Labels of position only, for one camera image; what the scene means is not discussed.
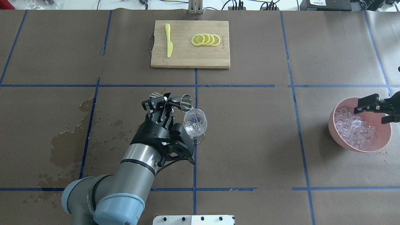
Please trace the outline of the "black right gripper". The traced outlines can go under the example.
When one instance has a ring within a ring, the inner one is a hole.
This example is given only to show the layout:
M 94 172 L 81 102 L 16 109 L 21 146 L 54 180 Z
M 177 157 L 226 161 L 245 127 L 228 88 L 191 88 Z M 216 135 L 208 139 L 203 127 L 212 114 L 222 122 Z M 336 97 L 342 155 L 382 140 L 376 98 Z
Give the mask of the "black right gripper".
M 357 100 L 357 106 L 354 108 L 354 114 L 362 112 L 384 113 L 387 116 L 382 117 L 381 124 L 400 122 L 400 93 L 396 92 L 390 98 L 380 98 L 379 94 L 372 94 Z

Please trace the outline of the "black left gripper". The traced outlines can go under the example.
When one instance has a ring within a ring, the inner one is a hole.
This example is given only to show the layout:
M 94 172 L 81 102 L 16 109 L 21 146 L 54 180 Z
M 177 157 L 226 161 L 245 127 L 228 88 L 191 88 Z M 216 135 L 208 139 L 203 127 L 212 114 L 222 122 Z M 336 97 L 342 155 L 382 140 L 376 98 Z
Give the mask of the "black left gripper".
M 130 144 L 145 144 L 159 153 L 172 153 L 171 144 L 159 140 L 160 138 L 170 139 L 169 132 L 175 123 L 174 109 L 170 104 L 170 99 L 171 93 L 166 93 L 162 97 L 142 101 L 142 107 L 147 114 Z

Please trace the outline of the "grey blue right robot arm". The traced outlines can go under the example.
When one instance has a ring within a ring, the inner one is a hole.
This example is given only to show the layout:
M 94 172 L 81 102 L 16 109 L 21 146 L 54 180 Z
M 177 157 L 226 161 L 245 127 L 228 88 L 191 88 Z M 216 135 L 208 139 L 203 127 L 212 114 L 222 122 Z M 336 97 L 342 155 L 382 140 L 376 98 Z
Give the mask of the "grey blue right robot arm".
M 381 124 L 399 123 L 400 121 L 400 92 L 396 92 L 390 98 L 381 98 L 375 93 L 357 100 L 357 106 L 353 114 L 364 112 L 384 113 Z

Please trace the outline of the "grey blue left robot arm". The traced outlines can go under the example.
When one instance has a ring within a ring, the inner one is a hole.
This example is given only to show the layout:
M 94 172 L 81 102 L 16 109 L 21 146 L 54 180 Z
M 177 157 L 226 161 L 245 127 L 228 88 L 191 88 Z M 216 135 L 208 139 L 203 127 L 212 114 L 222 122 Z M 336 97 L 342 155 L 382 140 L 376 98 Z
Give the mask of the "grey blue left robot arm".
M 171 94 L 154 92 L 142 102 L 147 111 L 114 175 L 86 177 L 70 183 L 62 207 L 73 225 L 136 225 L 157 171 L 172 157 L 174 104 Z

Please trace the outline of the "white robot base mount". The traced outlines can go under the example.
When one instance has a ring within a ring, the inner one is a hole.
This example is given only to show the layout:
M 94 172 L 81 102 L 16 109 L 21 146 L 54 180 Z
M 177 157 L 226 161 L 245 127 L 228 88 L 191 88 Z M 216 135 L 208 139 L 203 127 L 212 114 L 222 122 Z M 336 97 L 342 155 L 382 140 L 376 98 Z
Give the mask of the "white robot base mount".
M 161 215 L 153 225 L 234 225 L 234 215 Z

